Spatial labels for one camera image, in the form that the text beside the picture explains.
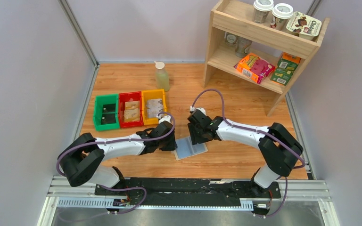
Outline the beige card holder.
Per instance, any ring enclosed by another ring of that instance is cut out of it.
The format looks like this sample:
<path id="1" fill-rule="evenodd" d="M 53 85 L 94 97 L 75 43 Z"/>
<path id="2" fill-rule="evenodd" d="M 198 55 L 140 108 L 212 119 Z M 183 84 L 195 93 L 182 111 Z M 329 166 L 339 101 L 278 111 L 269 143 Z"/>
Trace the beige card holder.
<path id="1" fill-rule="evenodd" d="M 177 144 L 177 148 L 172 153 L 175 156 L 177 161 L 189 158 L 198 154 L 202 154 L 208 151 L 207 146 L 205 144 L 196 144 L 193 145 L 191 141 L 191 137 L 184 137 L 175 140 Z"/>

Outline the white credit card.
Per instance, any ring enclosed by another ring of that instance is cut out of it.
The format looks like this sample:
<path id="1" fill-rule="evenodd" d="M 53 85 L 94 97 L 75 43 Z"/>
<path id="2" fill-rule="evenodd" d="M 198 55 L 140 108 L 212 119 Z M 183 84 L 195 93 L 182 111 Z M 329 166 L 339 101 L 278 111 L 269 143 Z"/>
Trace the white credit card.
<path id="1" fill-rule="evenodd" d="M 148 99 L 146 104 L 147 109 L 164 109 L 163 100 L 161 98 Z"/>

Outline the gold credit card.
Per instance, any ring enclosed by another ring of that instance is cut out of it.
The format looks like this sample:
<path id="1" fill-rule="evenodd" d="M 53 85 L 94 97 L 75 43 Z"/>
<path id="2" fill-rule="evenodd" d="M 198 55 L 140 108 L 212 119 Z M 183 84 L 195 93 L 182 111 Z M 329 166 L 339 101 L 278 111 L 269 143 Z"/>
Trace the gold credit card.
<path id="1" fill-rule="evenodd" d="M 135 100 L 135 101 L 127 101 L 124 103 L 124 112 L 125 113 L 129 113 L 129 112 L 140 112 L 140 101 L 139 100 Z"/>

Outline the black credit card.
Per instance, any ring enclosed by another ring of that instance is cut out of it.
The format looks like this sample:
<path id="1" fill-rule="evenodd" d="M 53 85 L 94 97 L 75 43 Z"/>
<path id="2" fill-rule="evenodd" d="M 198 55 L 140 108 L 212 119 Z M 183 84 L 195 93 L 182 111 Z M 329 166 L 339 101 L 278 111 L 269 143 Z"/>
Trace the black credit card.
<path id="1" fill-rule="evenodd" d="M 117 116 L 115 112 L 102 113 L 101 124 L 114 124 L 116 123 L 116 119 Z"/>
<path id="2" fill-rule="evenodd" d="M 102 106 L 102 112 L 103 113 L 115 113 L 116 110 L 116 104 L 105 104 Z"/>

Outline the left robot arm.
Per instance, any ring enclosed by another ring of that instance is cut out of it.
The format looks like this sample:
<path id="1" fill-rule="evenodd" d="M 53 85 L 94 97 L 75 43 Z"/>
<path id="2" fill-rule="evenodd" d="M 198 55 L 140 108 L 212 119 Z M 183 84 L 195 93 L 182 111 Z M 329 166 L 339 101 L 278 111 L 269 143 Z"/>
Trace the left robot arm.
<path id="1" fill-rule="evenodd" d="M 58 156 L 56 168 L 72 187 L 94 183 L 107 187 L 113 195 L 120 195 L 124 192 L 125 182 L 118 168 L 105 167 L 101 164 L 103 161 L 176 148 L 174 125 L 169 120 L 126 137 L 98 138 L 84 133 Z"/>

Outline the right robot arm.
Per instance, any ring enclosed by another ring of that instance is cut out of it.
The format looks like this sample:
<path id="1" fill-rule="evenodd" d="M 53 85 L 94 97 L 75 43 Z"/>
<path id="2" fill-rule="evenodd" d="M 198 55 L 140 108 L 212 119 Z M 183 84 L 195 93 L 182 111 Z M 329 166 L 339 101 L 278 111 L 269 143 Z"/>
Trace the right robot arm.
<path id="1" fill-rule="evenodd" d="M 212 140 L 234 141 L 258 149 L 265 164 L 252 177 L 250 191 L 262 197 L 269 186 L 280 177 L 288 177 L 301 161 L 302 145 L 279 123 L 269 127 L 251 126 L 227 120 L 222 116 L 211 119 L 200 109 L 191 112 L 188 129 L 192 144 L 203 144 Z"/>

